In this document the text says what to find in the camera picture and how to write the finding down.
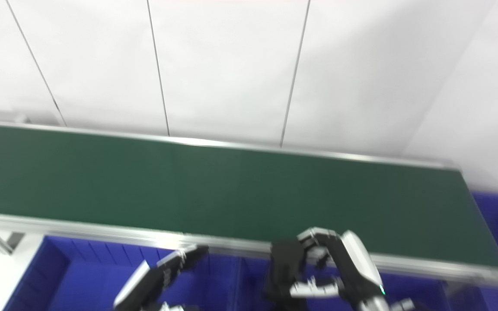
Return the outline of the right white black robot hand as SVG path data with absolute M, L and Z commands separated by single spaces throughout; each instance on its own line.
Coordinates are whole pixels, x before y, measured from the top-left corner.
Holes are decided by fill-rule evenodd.
M 305 250 L 324 247 L 340 274 L 330 283 L 294 282 L 289 287 L 292 298 L 333 298 L 346 300 L 354 311 L 389 311 L 385 288 L 369 252 L 352 231 L 342 235 L 325 228 L 309 228 L 297 236 Z

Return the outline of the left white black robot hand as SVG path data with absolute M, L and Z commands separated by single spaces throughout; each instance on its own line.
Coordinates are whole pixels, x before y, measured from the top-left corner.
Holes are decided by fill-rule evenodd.
M 113 301 L 115 311 L 201 311 L 197 305 L 170 305 L 158 302 L 184 270 L 191 270 L 209 253 L 209 246 L 192 244 L 160 259 L 155 266 L 144 260 L 127 279 Z

